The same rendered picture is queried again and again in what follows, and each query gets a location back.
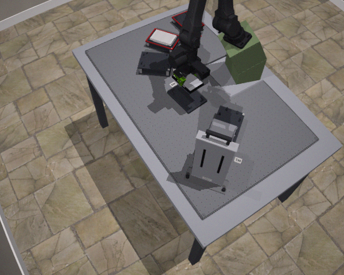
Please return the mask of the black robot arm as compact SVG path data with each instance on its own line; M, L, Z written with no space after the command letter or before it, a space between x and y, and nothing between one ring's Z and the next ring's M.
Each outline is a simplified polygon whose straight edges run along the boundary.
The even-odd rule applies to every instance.
M210 76L210 69L197 56L205 5L206 0L190 0L185 20L179 32L181 45L170 52L168 57L172 68L177 69L184 64L184 70L188 74L195 72L200 81ZM215 11L212 26L218 30L219 34L221 32L225 34L224 41L240 49L243 49L252 38L251 33L244 31L240 26L238 16L234 14L233 0L218 0L218 9ZM189 63L188 61L195 62Z

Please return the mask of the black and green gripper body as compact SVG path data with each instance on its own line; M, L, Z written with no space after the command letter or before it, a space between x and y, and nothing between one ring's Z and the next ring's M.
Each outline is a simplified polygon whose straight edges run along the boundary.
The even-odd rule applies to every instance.
M196 59L197 60L197 59ZM196 61L195 60L195 61ZM192 61L192 62L195 62L195 61ZM190 61L188 61L189 63L192 63ZM179 71L179 72L178 72ZM181 73L180 73L181 72ZM176 70L173 71L173 73L178 77L178 78L181 78L181 77L186 77L187 75L189 75L185 70L184 70L184 64L182 66L180 66L179 68L177 68Z

